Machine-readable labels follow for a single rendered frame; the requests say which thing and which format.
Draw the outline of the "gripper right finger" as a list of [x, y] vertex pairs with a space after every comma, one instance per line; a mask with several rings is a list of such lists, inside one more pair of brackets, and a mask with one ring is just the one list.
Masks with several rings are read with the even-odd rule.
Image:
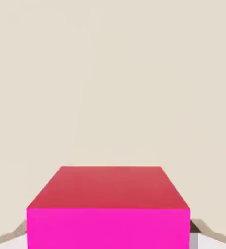
[[189, 249], [226, 249], [226, 235], [214, 232], [201, 219], [191, 219]]

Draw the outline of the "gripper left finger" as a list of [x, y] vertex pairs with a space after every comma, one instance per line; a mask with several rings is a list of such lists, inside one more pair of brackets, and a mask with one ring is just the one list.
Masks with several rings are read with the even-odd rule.
[[0, 235], [0, 249], [26, 249], [27, 221], [26, 219], [12, 232]]

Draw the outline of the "small pink cube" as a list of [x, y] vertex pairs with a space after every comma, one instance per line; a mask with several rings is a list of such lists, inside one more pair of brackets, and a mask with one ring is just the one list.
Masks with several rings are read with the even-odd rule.
[[189, 237], [160, 166], [62, 166], [27, 207], [28, 249], [189, 249]]

